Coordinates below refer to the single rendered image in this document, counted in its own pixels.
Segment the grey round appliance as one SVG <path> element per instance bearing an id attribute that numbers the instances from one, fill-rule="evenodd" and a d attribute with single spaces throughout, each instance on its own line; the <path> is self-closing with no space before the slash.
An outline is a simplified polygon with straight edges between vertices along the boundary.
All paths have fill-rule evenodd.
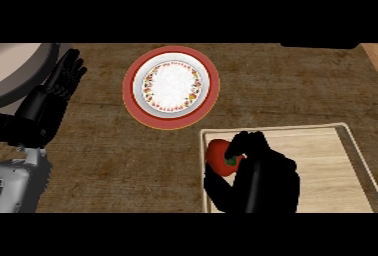
<path id="1" fill-rule="evenodd" d="M 69 48 L 69 43 L 0 43 L 0 108 L 44 82 Z"/>

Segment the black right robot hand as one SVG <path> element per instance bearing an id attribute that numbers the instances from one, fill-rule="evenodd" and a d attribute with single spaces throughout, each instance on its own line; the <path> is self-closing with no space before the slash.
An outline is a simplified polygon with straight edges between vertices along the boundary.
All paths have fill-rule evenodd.
<path id="1" fill-rule="evenodd" d="M 300 198 L 297 163 L 276 152 L 261 132 L 239 132 L 223 157 L 245 155 L 233 184 L 205 163 L 204 189 L 215 208 L 227 214 L 294 214 Z"/>

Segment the red round placemat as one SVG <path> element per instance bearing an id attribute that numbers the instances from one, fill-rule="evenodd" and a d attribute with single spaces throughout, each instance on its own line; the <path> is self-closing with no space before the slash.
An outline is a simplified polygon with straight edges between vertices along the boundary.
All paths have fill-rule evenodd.
<path id="1" fill-rule="evenodd" d="M 205 98 L 204 103 L 189 115 L 179 118 L 158 118 L 158 117 L 153 117 L 150 114 L 147 114 L 142 110 L 140 106 L 137 105 L 137 102 L 133 96 L 133 78 L 137 72 L 137 68 L 142 66 L 146 60 L 153 56 L 162 53 L 170 53 L 170 52 L 189 54 L 204 64 L 210 74 L 210 91 L 208 91 L 208 96 Z M 131 64 L 128 71 L 125 73 L 124 81 L 122 81 L 122 101 L 124 101 L 124 105 L 130 115 L 143 125 L 159 130 L 176 130 L 195 124 L 211 111 L 211 108 L 218 98 L 218 92 L 220 92 L 220 79 L 218 79 L 218 72 L 217 72 L 215 66 L 211 60 L 208 59 L 208 57 L 198 50 L 184 46 L 164 46 L 153 49 L 147 53 L 145 53 Z"/>

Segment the red bell pepper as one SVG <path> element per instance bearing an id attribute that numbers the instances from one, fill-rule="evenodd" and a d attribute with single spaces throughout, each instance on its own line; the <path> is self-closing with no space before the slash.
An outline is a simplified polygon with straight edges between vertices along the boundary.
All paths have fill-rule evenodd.
<path id="1" fill-rule="evenodd" d="M 226 159 L 224 154 L 230 146 L 230 142 L 223 139 L 214 139 L 208 143 L 205 151 L 207 171 L 221 177 L 230 176 L 239 169 L 243 155 L 233 156 Z"/>

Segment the pale wooden tray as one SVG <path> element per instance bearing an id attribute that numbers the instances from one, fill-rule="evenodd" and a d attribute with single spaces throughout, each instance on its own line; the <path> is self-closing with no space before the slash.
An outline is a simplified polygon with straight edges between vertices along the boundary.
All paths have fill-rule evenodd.
<path id="1" fill-rule="evenodd" d="M 261 131 L 270 148 L 297 163 L 298 213 L 378 213 L 378 183 L 345 123 L 202 129 L 201 167 L 208 143 L 230 141 L 241 131 Z"/>

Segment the white plate with floral rim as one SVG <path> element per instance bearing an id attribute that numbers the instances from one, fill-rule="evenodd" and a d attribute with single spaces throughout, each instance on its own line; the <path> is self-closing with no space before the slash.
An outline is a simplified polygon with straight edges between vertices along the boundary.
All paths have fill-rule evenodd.
<path id="1" fill-rule="evenodd" d="M 142 110 L 158 118 L 179 118 L 201 106 L 210 74 L 186 53 L 162 53 L 146 60 L 133 78 L 133 96 Z"/>

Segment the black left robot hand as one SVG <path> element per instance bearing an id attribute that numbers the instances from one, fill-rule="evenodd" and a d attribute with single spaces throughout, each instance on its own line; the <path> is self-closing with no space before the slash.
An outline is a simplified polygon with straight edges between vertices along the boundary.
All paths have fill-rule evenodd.
<path id="1" fill-rule="evenodd" d="M 69 49 L 43 85 L 28 94 L 13 115 L 0 114 L 0 142 L 9 146 L 44 148 L 53 140 L 69 99 L 87 68 L 80 50 Z"/>

